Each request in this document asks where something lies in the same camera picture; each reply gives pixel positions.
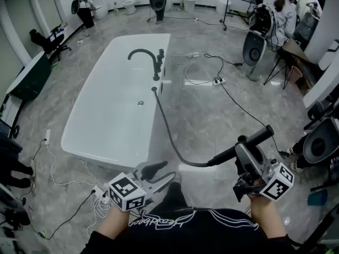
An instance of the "black faucet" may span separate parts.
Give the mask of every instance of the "black faucet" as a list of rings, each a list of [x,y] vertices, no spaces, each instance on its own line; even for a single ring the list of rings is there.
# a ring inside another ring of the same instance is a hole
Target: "black faucet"
[[[153,67],[154,67],[154,77],[153,77],[153,80],[154,81],[159,81],[160,77],[158,75],[158,72],[161,72],[161,65],[163,63],[162,59],[164,58],[164,50],[163,49],[160,49],[160,50],[162,50],[162,52],[159,51],[160,55],[157,57],[158,61],[156,61],[154,54],[152,52],[146,50],[146,49],[135,49],[135,50],[131,51],[130,54],[128,55],[128,60],[131,60],[132,56],[135,53],[139,53],[139,52],[146,53],[146,54],[150,55],[150,57],[152,57],[152,59],[153,59]]]

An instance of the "power plug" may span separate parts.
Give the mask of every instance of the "power plug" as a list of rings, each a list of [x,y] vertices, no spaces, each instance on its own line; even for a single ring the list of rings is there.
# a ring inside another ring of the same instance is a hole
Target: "power plug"
[[[48,145],[48,144],[49,144],[50,138],[51,138],[51,129],[48,129],[48,130],[46,131],[46,137],[45,137],[46,140],[45,140],[45,142],[44,142],[45,145]]]
[[[110,201],[110,197],[108,193],[104,193],[97,185],[93,187],[93,191],[95,196],[103,203],[103,204],[108,204]]]
[[[221,76],[214,78],[214,80],[212,82],[212,86],[215,87],[215,86],[219,86],[220,84],[225,85],[226,84],[226,79],[221,77]]]
[[[198,52],[195,52],[195,53],[188,53],[186,56],[188,58],[196,58],[198,57],[200,54]]]

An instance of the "gray marble floor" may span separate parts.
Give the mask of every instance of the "gray marble floor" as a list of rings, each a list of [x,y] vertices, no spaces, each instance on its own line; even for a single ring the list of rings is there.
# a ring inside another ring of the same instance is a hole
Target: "gray marble floor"
[[[247,33],[245,31],[228,28],[225,32],[222,26],[206,25],[194,20],[165,19],[164,23],[156,25],[155,19],[146,22],[148,14],[147,8],[138,8],[135,14],[129,16],[124,15],[123,11],[119,12],[119,15],[111,13],[86,31],[91,37],[84,39],[82,45],[77,46],[76,43],[83,37],[82,31],[68,42],[72,52],[62,54],[61,63],[53,69],[40,95],[28,103],[20,115],[21,131],[16,141],[24,148],[20,156],[23,163],[29,163],[39,147],[40,140],[44,138],[46,129],[51,129],[50,150],[57,158],[54,169],[56,182],[86,180],[95,183],[87,173],[84,162],[61,149],[60,140],[72,110],[72,99],[78,81],[80,80],[77,95],[101,53],[115,37],[170,33],[172,41],[168,51],[172,55],[199,52],[203,46],[205,53],[222,56],[231,62],[243,61],[242,45]],[[213,24],[219,24],[221,17],[215,10],[208,8],[196,8],[191,14],[179,12],[174,8],[172,12],[166,13],[166,16],[194,16]],[[227,17],[227,25],[247,29],[244,22],[235,16]],[[183,62],[180,59],[182,58],[177,58],[177,62]],[[266,63],[267,68],[262,70],[263,78],[269,74],[268,69],[273,67],[273,61]],[[190,161],[203,162],[233,146],[239,135],[251,135],[259,130],[261,125],[236,106],[221,87],[194,86],[184,82],[187,66],[188,64],[172,64],[170,71],[181,76],[182,85],[180,91],[171,95],[165,112],[175,143],[183,157]],[[219,59],[200,56],[194,59],[187,75],[193,80],[210,80],[220,67]],[[281,150],[290,147],[303,135],[302,127],[307,123],[307,116],[302,95],[292,84],[282,90],[283,76],[277,76],[275,82],[263,86],[263,80],[254,83],[246,78],[244,68],[227,63],[220,74],[226,77],[225,87],[232,97],[264,124],[273,127],[276,143]],[[268,157],[280,159],[272,139],[265,141],[261,147]],[[183,174],[183,193],[190,205],[230,207],[242,211],[246,209],[248,198],[244,197],[239,203],[233,193],[232,187],[237,180],[233,161],[216,167],[196,169],[180,164],[168,139],[164,141],[164,148],[163,159],[169,161],[167,169],[179,169]],[[53,162],[54,158],[47,148],[43,147],[36,157],[37,187],[34,195],[27,196],[26,205],[35,229],[44,231],[47,236],[76,211],[92,189],[86,184],[54,185],[51,177]],[[110,181],[118,174],[115,170],[98,167],[91,161],[88,165],[90,171],[97,175],[102,183]],[[294,188],[277,203],[289,235],[297,241],[302,241],[310,235],[321,214],[326,212],[336,199],[338,188],[331,188],[328,208],[322,210],[320,207],[307,206],[309,189],[320,184],[323,177],[322,169],[309,169],[297,175]],[[13,192],[18,197],[25,193],[16,188],[13,188]],[[165,192],[158,194],[155,201],[160,202]],[[93,223],[91,200],[49,241],[34,235],[31,227],[19,232],[18,236],[28,249],[39,247],[48,249],[51,253],[77,253],[88,240],[86,228]]]

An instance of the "faucet handle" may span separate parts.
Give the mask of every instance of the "faucet handle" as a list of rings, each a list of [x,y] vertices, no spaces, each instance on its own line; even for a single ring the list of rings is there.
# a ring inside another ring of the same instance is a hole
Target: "faucet handle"
[[[163,60],[162,60],[160,55],[157,55],[157,59],[158,59],[158,64],[162,65],[163,64]]]
[[[163,59],[165,56],[164,56],[164,49],[159,49],[159,55],[161,57],[161,59]]]
[[[158,73],[161,72],[161,64],[162,64],[162,62],[161,63],[160,62],[156,63],[156,70],[157,70]]]

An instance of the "freestanding bathtub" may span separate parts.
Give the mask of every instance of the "freestanding bathtub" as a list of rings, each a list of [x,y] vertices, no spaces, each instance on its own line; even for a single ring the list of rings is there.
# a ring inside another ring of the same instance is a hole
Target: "freestanding bathtub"
[[[126,170],[146,160],[161,160],[161,140],[165,126],[152,87],[163,102],[171,77],[166,75],[170,34],[141,34],[115,38],[108,45],[70,113],[61,147],[97,164]],[[152,58],[164,49],[160,80],[154,81]]]

